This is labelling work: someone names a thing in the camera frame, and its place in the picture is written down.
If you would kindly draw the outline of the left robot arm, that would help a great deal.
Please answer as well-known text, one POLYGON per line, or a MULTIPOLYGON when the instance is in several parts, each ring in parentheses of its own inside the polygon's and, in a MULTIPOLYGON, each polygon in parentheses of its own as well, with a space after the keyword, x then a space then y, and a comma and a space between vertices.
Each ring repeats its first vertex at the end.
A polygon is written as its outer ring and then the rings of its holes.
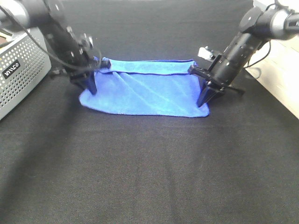
POLYGON ((68 76, 71 83, 93 95, 97 93, 95 71, 111 66, 100 51, 95 51, 91 36, 75 36, 59 0, 2 0, 0 27, 23 31, 30 39, 33 36, 29 30, 38 28, 53 53, 42 51, 60 64, 52 70, 52 76, 68 76))

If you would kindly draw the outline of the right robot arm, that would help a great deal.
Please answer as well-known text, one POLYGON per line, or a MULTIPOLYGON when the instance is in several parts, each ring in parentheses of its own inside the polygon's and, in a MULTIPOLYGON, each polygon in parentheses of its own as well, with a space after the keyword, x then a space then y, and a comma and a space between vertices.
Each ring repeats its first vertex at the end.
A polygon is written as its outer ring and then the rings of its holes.
POLYGON ((223 52, 201 47, 198 56, 210 62, 208 69, 192 65, 188 73, 199 80, 200 94, 197 105, 201 107, 210 100, 224 95, 226 89, 243 95, 243 89, 232 85, 235 77, 256 51, 271 40, 289 40, 299 33, 299 14, 278 1, 274 8, 262 10, 252 7, 241 19, 237 35, 223 52))

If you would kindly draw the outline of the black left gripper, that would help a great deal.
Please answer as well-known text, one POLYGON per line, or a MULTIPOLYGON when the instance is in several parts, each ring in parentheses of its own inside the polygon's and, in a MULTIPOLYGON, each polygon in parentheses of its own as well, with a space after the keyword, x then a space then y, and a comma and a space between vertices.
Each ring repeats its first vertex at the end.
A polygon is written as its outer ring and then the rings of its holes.
POLYGON ((77 50, 69 50, 62 59, 66 65, 55 68, 52 76, 68 76, 70 82, 81 89, 88 89, 92 95, 97 93, 94 72, 99 69, 110 69, 111 62, 93 46, 93 38, 84 33, 77 41, 77 50))

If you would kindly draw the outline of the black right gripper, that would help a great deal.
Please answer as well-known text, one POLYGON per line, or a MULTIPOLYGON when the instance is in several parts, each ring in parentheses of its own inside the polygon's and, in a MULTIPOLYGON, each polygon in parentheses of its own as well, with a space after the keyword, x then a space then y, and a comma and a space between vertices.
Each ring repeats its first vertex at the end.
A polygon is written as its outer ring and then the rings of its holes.
POLYGON ((237 93, 245 93, 245 90, 232 85, 233 80, 241 70, 242 67, 233 63, 232 60, 228 60, 220 53, 214 57, 207 69, 191 65, 188 73, 203 79, 199 81, 198 107, 222 97, 225 94, 225 89, 230 89, 237 93))

